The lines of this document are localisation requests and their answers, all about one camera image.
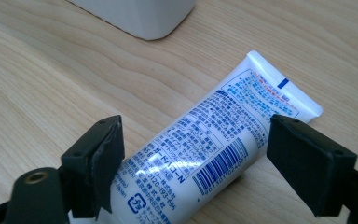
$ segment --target screw hole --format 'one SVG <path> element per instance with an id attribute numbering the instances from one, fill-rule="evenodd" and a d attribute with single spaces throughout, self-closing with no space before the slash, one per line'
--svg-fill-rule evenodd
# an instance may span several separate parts
<path id="1" fill-rule="evenodd" d="M 27 178 L 25 179 L 25 183 L 30 185 L 37 184 L 39 182 L 42 182 L 46 178 L 48 178 L 47 172 L 36 172 L 34 174 L 28 175 Z"/>

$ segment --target label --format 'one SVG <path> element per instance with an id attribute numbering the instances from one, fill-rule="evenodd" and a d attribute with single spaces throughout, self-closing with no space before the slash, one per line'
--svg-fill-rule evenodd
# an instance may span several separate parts
<path id="1" fill-rule="evenodd" d="M 257 72 L 238 74 L 123 161 L 114 215 L 132 214 L 129 223 L 186 220 L 266 145 L 273 114 L 298 114 L 289 102 Z"/>

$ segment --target white container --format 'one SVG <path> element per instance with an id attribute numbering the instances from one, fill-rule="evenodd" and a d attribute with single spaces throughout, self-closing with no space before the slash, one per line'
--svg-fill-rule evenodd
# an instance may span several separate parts
<path id="1" fill-rule="evenodd" d="M 122 162 L 111 186 L 113 214 L 102 210 L 98 223 L 183 223 L 265 154 L 273 114 L 309 122 L 322 112 L 251 51 L 204 99 Z"/>
<path id="2" fill-rule="evenodd" d="M 131 35 L 146 40 L 168 35 L 196 0 L 69 0 Z"/>

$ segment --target white tube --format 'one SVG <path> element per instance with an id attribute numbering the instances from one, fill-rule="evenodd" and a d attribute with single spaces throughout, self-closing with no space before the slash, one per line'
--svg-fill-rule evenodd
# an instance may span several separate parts
<path id="1" fill-rule="evenodd" d="M 113 214 L 101 211 L 98 223 L 183 223 L 265 154 L 273 114 L 308 122 L 322 112 L 251 51 L 205 98 L 122 162 L 111 186 Z"/>

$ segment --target blue stripe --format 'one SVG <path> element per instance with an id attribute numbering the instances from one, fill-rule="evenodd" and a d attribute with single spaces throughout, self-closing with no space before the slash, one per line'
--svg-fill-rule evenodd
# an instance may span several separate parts
<path id="1" fill-rule="evenodd" d="M 285 78 L 279 85 L 278 88 L 283 88 L 287 83 L 289 82 L 289 79 Z"/>

